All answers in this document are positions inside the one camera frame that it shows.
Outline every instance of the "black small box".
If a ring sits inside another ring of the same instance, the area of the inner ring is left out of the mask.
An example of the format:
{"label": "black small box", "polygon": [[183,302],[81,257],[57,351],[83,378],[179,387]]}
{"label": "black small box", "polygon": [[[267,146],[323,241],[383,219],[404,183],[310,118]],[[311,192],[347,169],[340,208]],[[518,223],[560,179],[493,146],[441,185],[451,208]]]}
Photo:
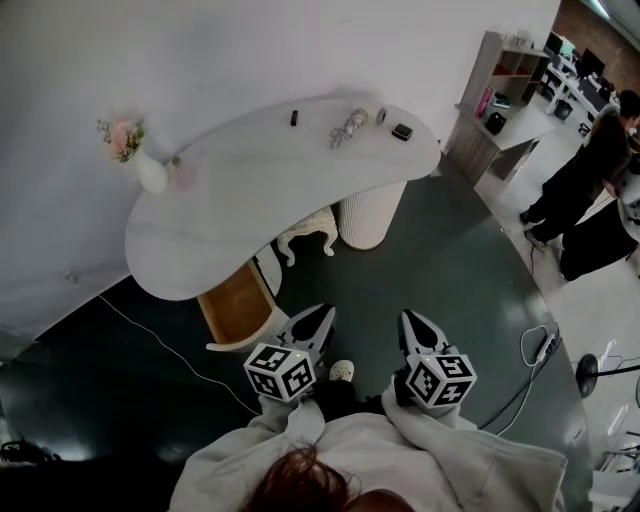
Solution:
{"label": "black small box", "polygon": [[411,135],[413,134],[413,130],[408,126],[399,124],[399,125],[396,125],[396,127],[393,129],[391,134],[394,137],[399,138],[400,140],[407,141],[411,138]]}

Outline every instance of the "computer monitor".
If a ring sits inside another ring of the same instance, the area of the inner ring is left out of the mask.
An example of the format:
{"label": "computer monitor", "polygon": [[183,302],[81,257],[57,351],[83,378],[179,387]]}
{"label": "computer monitor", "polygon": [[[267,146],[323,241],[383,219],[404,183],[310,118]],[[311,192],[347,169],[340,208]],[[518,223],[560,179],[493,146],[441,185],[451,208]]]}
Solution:
{"label": "computer monitor", "polygon": [[578,73],[580,76],[588,77],[591,73],[602,76],[604,71],[604,62],[602,62],[595,54],[587,48],[582,54],[582,69]]}
{"label": "computer monitor", "polygon": [[549,37],[547,37],[547,42],[544,46],[549,48],[553,53],[560,53],[562,38],[553,32],[549,32]]}

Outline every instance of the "white cylindrical table base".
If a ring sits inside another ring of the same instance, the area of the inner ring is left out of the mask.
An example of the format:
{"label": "white cylindrical table base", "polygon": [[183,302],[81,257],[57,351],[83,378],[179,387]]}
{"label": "white cylindrical table base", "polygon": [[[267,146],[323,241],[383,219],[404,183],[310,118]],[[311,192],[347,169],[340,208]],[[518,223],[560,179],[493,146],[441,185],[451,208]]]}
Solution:
{"label": "white cylindrical table base", "polygon": [[338,231],[354,249],[373,249],[387,234],[406,181],[373,188],[340,201]]}

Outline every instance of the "white vase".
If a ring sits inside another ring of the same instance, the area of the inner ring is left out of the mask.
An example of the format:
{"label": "white vase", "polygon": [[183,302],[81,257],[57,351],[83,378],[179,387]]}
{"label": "white vase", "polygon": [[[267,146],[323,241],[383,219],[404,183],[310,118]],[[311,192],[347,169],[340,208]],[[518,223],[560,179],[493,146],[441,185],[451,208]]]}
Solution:
{"label": "white vase", "polygon": [[138,171],[140,184],[147,192],[160,194],[167,188],[169,173],[160,162],[147,155],[144,149],[138,148],[132,161]]}

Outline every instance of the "black pants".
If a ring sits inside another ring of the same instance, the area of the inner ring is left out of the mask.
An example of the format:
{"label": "black pants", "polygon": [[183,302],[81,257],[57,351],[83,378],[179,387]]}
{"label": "black pants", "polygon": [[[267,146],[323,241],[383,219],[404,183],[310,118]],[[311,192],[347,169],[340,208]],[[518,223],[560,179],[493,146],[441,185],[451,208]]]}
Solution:
{"label": "black pants", "polygon": [[628,256],[638,242],[622,226],[618,202],[613,201],[568,230],[562,245],[560,271],[567,281],[573,281]]}
{"label": "black pants", "polygon": [[531,232],[541,242],[548,242],[573,227],[593,204],[584,196],[574,196],[570,190],[546,185],[542,197],[528,210],[529,221],[542,222]]}
{"label": "black pants", "polygon": [[311,398],[320,407],[324,421],[327,423],[359,412],[384,415],[380,395],[369,398],[364,403],[358,402],[355,398],[356,389],[351,382],[344,380],[321,382],[313,389]]}

